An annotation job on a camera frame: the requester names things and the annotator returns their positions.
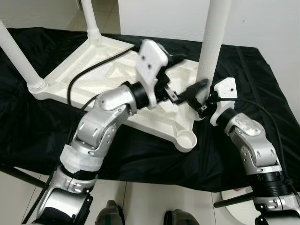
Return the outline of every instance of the black tripod leg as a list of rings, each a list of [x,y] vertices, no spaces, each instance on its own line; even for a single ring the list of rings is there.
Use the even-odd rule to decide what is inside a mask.
[[[253,192],[245,194],[245,195],[241,195],[235,198],[231,198],[228,200],[223,200],[223,201],[219,201],[214,203],[214,207],[215,208],[220,208],[220,207],[224,207],[224,206],[228,206],[228,205],[234,205],[234,204],[238,204],[238,203],[243,203],[249,200],[253,199]]]
[[[7,173],[13,177],[16,177],[20,180],[23,180],[27,183],[30,183],[32,185],[38,186],[40,188],[43,188],[45,186],[45,182],[43,182],[35,177],[32,177],[32,176],[28,175],[27,173],[22,172],[14,167],[5,167],[5,166],[0,165],[0,171]]]

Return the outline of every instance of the floor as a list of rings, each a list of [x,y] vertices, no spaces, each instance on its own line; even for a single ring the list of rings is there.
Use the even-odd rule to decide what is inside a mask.
[[[100,32],[120,34],[118,0],[92,0],[92,3]],[[86,31],[85,19],[80,10],[68,25],[68,29]],[[47,180],[47,176],[25,172],[40,180]],[[18,225],[27,215],[41,189],[2,172],[0,181],[1,224]],[[224,192],[225,194],[236,195],[236,192]],[[164,213],[174,209],[188,211],[201,225],[242,225],[226,208],[213,208],[213,202],[221,199],[220,193],[196,191],[175,185],[99,180],[92,196],[94,200],[86,225],[95,223],[98,213],[110,199],[123,207],[128,225],[162,225]],[[238,205],[231,207],[237,210],[239,217],[244,220],[246,218],[243,224],[253,225],[256,214],[249,213],[250,208],[253,210],[251,202],[248,202],[246,210]]]
[[[118,0],[92,0],[94,14],[100,33],[120,34]],[[78,11],[67,30],[86,31],[84,15]]]

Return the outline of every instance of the white cylindrical post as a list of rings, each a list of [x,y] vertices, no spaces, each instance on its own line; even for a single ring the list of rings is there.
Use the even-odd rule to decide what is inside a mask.
[[[16,69],[20,72],[27,83],[28,90],[31,93],[40,93],[47,88],[46,82],[39,77],[1,20],[0,47],[12,61]]]
[[[196,79],[198,82],[208,78],[210,82],[205,92],[197,96],[200,103],[204,103],[210,93],[231,2],[232,0],[210,0]]]
[[[82,0],[81,3],[82,3],[85,21],[88,26],[88,30],[87,30],[88,38],[91,41],[99,42],[101,41],[101,34],[97,27],[92,2],[91,0]]]

